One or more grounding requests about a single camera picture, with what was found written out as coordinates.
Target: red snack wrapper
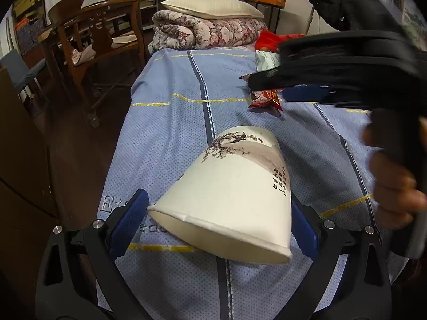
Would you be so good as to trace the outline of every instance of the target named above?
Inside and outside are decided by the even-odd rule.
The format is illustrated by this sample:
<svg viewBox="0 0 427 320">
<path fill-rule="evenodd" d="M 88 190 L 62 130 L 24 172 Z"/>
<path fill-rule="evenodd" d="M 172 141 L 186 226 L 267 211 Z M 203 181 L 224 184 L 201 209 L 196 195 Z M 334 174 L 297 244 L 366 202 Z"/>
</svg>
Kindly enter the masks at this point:
<svg viewBox="0 0 427 320">
<path fill-rule="evenodd" d="M 278 110 L 283 111 L 276 90 L 262 90 L 252 93 L 252 103 L 249 105 L 249 108 L 265 107 L 268 105 L 272 105 Z"/>
</svg>

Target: silver screw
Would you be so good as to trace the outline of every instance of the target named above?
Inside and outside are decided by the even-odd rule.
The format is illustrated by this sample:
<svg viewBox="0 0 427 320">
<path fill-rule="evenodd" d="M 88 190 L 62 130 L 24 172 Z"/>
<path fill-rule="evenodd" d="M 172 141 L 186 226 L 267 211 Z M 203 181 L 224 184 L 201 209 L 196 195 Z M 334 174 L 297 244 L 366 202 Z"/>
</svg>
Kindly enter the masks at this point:
<svg viewBox="0 0 427 320">
<path fill-rule="evenodd" d="M 375 230 L 374 230 L 374 228 L 372 227 L 372 226 L 365 226 L 365 231 L 366 231 L 366 233 L 367 234 L 369 234 L 369 235 L 373 235 L 374 234 L 374 232 L 375 232 Z"/>
<path fill-rule="evenodd" d="M 325 220 L 323 222 L 323 226 L 327 229 L 333 229 L 335 227 L 335 223 L 332 220 Z"/>
<path fill-rule="evenodd" d="M 102 226 L 104 225 L 104 221 L 102 221 L 102 220 L 95 220 L 93 223 L 92 223 L 92 227 L 94 228 L 94 229 L 100 229 Z"/>
<path fill-rule="evenodd" d="M 61 233 L 61 231 L 62 231 L 62 226 L 61 226 L 61 225 L 55 226 L 55 227 L 53 228 L 53 233 L 55 233 L 56 235 L 57 235 L 58 233 Z"/>
</svg>

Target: blue chair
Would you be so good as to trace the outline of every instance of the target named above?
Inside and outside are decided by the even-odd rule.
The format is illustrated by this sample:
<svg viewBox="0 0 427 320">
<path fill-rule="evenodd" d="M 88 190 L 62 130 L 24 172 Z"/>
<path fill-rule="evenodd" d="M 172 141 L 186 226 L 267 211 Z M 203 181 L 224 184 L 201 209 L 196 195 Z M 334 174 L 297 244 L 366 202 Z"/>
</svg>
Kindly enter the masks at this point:
<svg viewBox="0 0 427 320">
<path fill-rule="evenodd" d="M 14 49 L 0 59 L 0 65 L 7 68 L 7 72 L 9 72 L 9 76 L 12 80 L 13 86 L 15 87 L 16 93 L 19 94 L 29 84 L 29 82 L 34 80 L 44 97 L 46 97 L 36 78 L 39 72 L 46 65 L 45 59 L 39 61 L 30 69 L 25 64 L 18 51 Z"/>
</svg>

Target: red cloth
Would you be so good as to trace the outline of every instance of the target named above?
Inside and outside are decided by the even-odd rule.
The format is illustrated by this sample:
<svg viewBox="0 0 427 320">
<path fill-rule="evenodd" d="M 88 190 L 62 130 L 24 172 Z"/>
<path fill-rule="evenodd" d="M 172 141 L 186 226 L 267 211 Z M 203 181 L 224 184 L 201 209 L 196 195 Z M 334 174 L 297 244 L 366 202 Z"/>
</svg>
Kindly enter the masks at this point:
<svg viewBox="0 0 427 320">
<path fill-rule="evenodd" d="M 260 50 L 261 48 L 268 48 L 272 52 L 277 52 L 277 45 L 280 42 L 287 41 L 292 38 L 298 38 L 305 36 L 303 34 L 290 34 L 290 35 L 276 35 L 270 31 L 262 30 L 261 34 L 255 43 L 255 50 Z"/>
</svg>

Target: human hand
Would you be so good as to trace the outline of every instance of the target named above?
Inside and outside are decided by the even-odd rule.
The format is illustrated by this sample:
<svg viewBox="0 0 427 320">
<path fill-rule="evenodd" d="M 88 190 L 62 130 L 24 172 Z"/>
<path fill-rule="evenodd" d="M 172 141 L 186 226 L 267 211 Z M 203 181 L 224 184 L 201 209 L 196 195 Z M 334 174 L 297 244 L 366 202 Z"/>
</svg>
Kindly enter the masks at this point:
<svg viewBox="0 0 427 320">
<path fill-rule="evenodd" d="M 420 119 L 420 138 L 427 149 L 427 119 Z M 372 124 L 362 133 L 363 142 L 371 147 L 381 147 L 375 141 Z M 405 167 L 391 161 L 382 151 L 372 155 L 369 170 L 375 177 L 374 199 L 379 203 L 377 219 L 391 230 L 409 224 L 413 213 L 427 209 L 427 196 L 415 189 L 416 181 Z"/>
</svg>

